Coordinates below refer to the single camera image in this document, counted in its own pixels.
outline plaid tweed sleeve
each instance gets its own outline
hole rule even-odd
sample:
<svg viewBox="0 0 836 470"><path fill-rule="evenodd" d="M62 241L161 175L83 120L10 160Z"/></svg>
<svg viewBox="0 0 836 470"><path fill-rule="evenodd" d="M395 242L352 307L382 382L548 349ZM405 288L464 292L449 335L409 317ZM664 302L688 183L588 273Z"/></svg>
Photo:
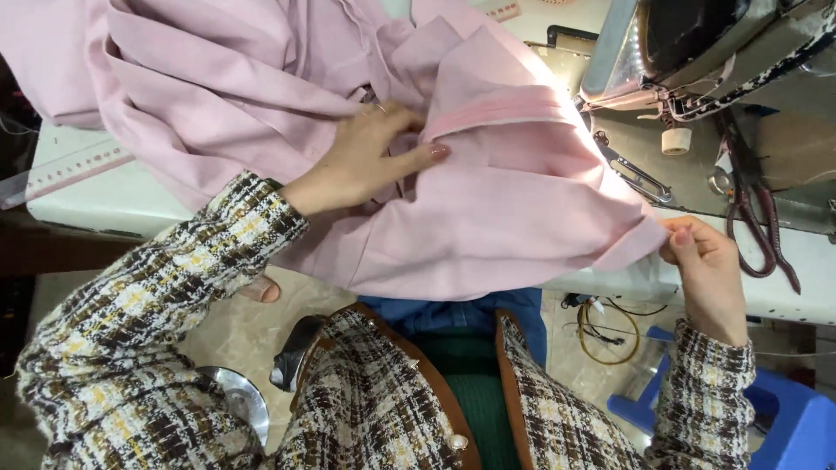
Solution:
<svg viewBox="0 0 836 470"><path fill-rule="evenodd" d="M127 253L40 324L18 394L49 443L44 468L255 468L246 422L175 344L308 224L245 171L193 219Z"/></svg>
<svg viewBox="0 0 836 470"><path fill-rule="evenodd" d="M659 469L745 470L755 413L743 390L755 380L752 344L735 348L680 319L662 380L655 436L645 456Z"/></svg>

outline white table surface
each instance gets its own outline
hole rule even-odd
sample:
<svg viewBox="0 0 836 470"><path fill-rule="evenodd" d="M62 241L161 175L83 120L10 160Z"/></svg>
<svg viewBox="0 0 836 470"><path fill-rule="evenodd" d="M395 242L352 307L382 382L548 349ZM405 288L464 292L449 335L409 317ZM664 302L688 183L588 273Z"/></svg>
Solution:
<svg viewBox="0 0 836 470"><path fill-rule="evenodd" d="M519 0L522 16L503 25L521 40L545 42L546 28L560 24L597 33L610 0L576 0L555 6L542 0ZM393 16L409 12L409 0L384 0ZM45 125L38 139L34 165L54 161L72 151L101 141L103 132ZM145 238L191 216L138 161L92 176L28 203L37 219L96 231L130 232ZM683 212L660 210L662 217ZM720 217L700 216L722 230ZM753 266L762 261L760 249L741 226L738 243ZM801 279L803 294L796 295L780 269L763 279L744 275L749 313L820 324L836 321L836 247L824 235L781 229L782 249ZM621 295L625 299L682 305L677 270L651 255L614 272L584 269L553 279L541 287L595 295Z"/></svg>

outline pink fabric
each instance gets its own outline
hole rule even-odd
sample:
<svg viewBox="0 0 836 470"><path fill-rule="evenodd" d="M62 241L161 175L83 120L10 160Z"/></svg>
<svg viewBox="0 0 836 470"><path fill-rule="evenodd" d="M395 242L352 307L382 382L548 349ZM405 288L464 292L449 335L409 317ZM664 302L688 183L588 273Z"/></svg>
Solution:
<svg viewBox="0 0 836 470"><path fill-rule="evenodd" d="M363 84L427 113L424 133L393 150L435 140L450 159L403 181L402 198L390 188L375 198L385 205L318 217L275 258L285 267L360 294L472 299L622 268L665 238L543 62L460 0L414 0L416 26L376 0L44 0L39 13L69 13L67 3L84 11L85 54L60 66L82 96L60 100L39 76L48 67L13 50L16 73L38 74L24 89L58 122L95 116L95 102L192 208L244 168L301 175L334 122L356 112ZM10 44L0 33L4 54Z"/></svg>

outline blue plastic chair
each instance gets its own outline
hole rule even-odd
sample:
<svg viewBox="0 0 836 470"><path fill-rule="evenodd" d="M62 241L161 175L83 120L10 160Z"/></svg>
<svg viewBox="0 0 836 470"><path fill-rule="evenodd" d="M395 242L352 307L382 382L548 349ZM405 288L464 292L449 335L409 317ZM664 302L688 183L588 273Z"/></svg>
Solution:
<svg viewBox="0 0 836 470"><path fill-rule="evenodd" d="M673 340L673 334L651 327L647 335ZM668 355L639 400L612 395L607 408L616 416L653 436L653 405L662 376L670 367ZM757 368L755 382L743 395L759 415L772 416L772 427L761 447L752 454L749 470L833 470L836 468L836 404L815 390L783 375Z"/></svg>

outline measuring tape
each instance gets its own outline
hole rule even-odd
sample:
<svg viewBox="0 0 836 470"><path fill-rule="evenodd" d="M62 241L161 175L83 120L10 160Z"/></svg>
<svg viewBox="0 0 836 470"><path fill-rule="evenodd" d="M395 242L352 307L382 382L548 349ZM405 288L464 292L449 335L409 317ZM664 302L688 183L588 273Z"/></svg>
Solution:
<svg viewBox="0 0 836 470"><path fill-rule="evenodd" d="M0 181L0 209L6 210L25 204L133 160L134 156L116 143L116 140L102 140L58 160Z"/></svg>

